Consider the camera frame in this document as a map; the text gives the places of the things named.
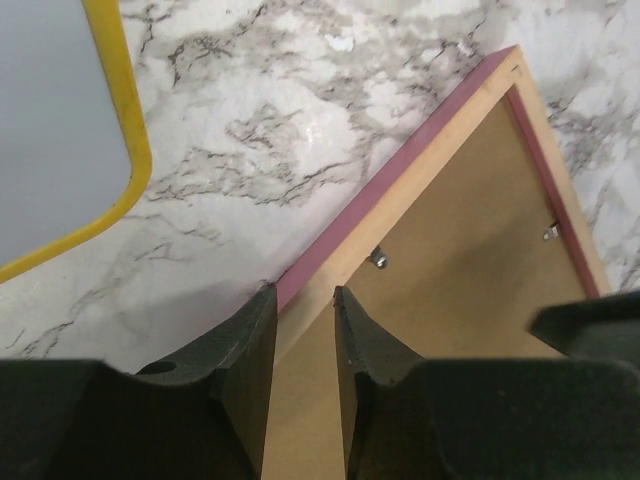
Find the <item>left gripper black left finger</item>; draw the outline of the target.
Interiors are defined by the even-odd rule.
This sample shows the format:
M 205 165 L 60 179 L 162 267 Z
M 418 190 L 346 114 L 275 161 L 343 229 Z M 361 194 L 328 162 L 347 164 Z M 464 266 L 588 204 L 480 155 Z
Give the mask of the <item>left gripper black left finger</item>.
M 1 364 L 5 479 L 257 479 L 278 320 L 262 287 L 136 374 L 98 360 Z

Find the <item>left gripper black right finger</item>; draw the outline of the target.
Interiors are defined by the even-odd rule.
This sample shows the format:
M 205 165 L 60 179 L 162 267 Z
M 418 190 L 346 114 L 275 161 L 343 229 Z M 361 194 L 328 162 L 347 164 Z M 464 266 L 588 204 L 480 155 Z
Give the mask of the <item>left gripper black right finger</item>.
M 635 479 L 639 361 L 426 359 L 334 293 L 350 479 Z

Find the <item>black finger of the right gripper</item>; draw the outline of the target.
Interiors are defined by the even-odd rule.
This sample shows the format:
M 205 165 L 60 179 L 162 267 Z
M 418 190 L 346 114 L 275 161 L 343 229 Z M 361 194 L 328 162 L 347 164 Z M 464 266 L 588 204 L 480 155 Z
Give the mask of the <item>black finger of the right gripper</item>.
M 639 361 L 639 293 L 546 307 L 529 332 L 558 352 L 580 359 Z

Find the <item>brown cardboard backing board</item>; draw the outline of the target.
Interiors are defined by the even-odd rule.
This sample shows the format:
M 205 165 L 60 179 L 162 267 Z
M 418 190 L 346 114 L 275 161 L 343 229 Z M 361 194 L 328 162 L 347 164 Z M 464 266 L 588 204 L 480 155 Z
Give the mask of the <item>brown cardboard backing board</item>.
M 382 240 L 348 287 L 382 327 L 427 358 L 550 357 L 537 310 L 584 298 L 523 134 L 499 102 Z M 263 475 L 344 477 L 334 337 L 326 306 L 274 370 Z

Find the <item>pink wooden photo frame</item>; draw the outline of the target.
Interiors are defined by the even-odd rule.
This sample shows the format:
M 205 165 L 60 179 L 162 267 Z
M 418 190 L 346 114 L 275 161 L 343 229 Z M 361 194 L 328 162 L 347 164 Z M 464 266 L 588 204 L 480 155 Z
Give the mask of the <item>pink wooden photo frame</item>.
M 501 100 L 524 135 L 585 294 L 611 293 L 546 104 L 513 45 L 486 56 L 278 279 L 277 361 Z

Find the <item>small whiteboard with red writing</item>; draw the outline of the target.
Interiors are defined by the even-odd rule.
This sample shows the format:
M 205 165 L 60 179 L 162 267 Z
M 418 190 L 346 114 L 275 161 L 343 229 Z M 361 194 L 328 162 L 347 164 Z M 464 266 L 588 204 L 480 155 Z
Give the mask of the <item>small whiteboard with red writing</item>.
M 152 154 L 114 1 L 1 5 L 1 277 L 99 235 Z

